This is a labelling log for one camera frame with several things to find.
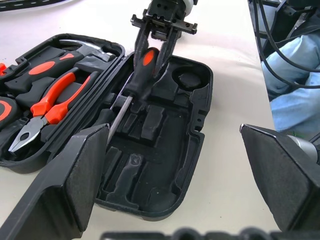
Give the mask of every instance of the table surface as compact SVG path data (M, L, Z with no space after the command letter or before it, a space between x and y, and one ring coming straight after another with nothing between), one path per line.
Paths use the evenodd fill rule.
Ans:
M44 40L74 33L122 44L134 50L138 28L132 14L142 16L150 0L70 0L0 14L0 62L15 59ZM247 0L200 0L187 22L198 23L196 35L183 34L174 54L207 64L214 73L211 110L202 132L205 140L190 187L181 206L157 222L94 206L83 239L99 239L103 231L157 231L171 234L181 227L201 233L237 234L256 226L278 227L265 204L239 133L241 124L274 128ZM150 45L159 47L151 40ZM0 169L0 225L37 173Z

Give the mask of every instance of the tool case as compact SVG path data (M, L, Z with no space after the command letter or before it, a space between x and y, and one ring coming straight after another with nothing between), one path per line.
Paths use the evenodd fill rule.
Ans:
M32 118L30 106L48 92L56 77L33 82L25 93L10 89L8 83L41 63L76 50L72 45L62 46L60 40L102 46L103 52L115 57L104 61L89 54L72 66L79 68L78 77L55 104L70 98L91 73L98 72L99 76L62 121L45 126L30 147L11 154L8 149L12 141ZM19 57L17 65L4 69L0 74L0 98L16 101L18 110L11 122L2 128L0 125L0 166L21 174L34 172L56 157L79 131L111 124L113 118L108 113L116 99L112 109L115 114L125 101L125 96L117 96L134 71L133 57L133 53L125 56L123 46L117 43L60 34ZM201 130L210 110L212 91L213 73L209 67L172 56L165 73L147 94L134 99L117 128L105 155L96 203L146 220L160 220L173 213L185 197L201 152L205 138Z

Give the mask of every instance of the hammer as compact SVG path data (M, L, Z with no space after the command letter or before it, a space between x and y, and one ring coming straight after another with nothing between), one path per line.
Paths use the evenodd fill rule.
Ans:
M65 52L62 56L35 66L23 75L5 82L5 86L15 95L24 94L30 91L33 82L45 77L58 78L73 68L75 63L82 60L85 56L92 54L105 62L109 62L116 57L113 54L104 52L101 46L94 45L93 43L72 39L61 39L59 42L62 45L75 45L79 46L79 48L74 51Z

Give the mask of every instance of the hammer head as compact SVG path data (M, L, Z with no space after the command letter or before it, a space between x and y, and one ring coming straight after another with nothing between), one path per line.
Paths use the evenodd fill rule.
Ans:
M109 62L109 61L115 59L115 57L116 57L112 53L104 52L102 50L101 46L97 46L97 45L90 43L90 42L73 40L73 39L61 39L61 40L59 40L59 42L62 45L79 46L79 48L76 51L81 53L83 56L87 56L89 54L92 54L92 55L102 59L105 62Z

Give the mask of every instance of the light blue cloth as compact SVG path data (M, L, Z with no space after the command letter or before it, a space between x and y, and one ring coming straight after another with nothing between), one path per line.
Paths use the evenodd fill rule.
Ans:
M320 33L303 35L287 43L281 52L291 61L308 68L320 69ZM284 61L276 52L267 58L271 68L289 82L320 85L320 73L298 69ZM292 91L276 79L262 63L263 75L278 132L296 132L312 136L320 132L320 89L299 88Z

